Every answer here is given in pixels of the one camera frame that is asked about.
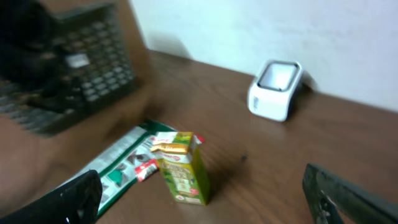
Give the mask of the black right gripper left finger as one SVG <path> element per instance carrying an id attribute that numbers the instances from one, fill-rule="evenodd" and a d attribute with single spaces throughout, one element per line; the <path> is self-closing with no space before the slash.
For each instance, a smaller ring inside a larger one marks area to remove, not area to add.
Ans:
<path id="1" fill-rule="evenodd" d="M 38 200 L 1 218 L 1 224 L 96 223 L 103 188 L 89 170 Z"/>

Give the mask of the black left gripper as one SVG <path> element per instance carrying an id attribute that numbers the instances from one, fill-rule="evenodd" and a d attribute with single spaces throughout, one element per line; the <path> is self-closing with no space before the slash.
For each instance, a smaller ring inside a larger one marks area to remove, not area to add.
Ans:
<path id="1" fill-rule="evenodd" d="M 58 90 L 62 63 L 56 23 L 38 1 L 1 0 L 1 77 L 24 88 Z"/>

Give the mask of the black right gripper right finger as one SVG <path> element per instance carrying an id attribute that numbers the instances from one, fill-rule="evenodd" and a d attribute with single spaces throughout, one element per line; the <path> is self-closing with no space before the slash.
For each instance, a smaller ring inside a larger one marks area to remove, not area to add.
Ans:
<path id="1" fill-rule="evenodd" d="M 307 164 L 302 188 L 315 223 L 397 223 L 397 205 L 316 164 Z"/>

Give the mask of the green 3M gloves pack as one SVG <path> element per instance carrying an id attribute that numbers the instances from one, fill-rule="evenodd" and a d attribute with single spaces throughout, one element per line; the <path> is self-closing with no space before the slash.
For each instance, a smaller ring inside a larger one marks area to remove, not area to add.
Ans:
<path id="1" fill-rule="evenodd" d="M 71 177 L 74 179 L 89 170 L 98 172 L 103 188 L 98 218 L 138 182 L 135 168 L 154 158 L 150 152 L 154 136 L 164 131 L 175 129 L 160 122 L 147 120 L 132 128 Z"/>

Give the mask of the green tea drink carton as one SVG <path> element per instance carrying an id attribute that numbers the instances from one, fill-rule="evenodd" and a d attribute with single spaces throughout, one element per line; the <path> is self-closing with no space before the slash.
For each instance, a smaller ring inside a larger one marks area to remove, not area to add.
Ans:
<path id="1" fill-rule="evenodd" d="M 177 164 L 160 159 L 159 170 L 174 199 L 178 202 L 206 205 L 210 196 L 210 180 L 201 159 L 199 145 L 190 164 Z"/>

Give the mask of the red Nestle sachet stick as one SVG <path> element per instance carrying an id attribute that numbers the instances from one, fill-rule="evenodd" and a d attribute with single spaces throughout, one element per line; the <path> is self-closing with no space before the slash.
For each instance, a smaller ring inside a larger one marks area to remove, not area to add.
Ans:
<path id="1" fill-rule="evenodd" d="M 194 150 L 205 139 L 193 132 L 158 132 L 150 138 L 152 140 L 149 159 L 142 162 L 134 169 L 139 182 L 146 180 L 160 165 L 158 160 L 176 162 L 177 164 L 190 164 L 193 160 Z"/>

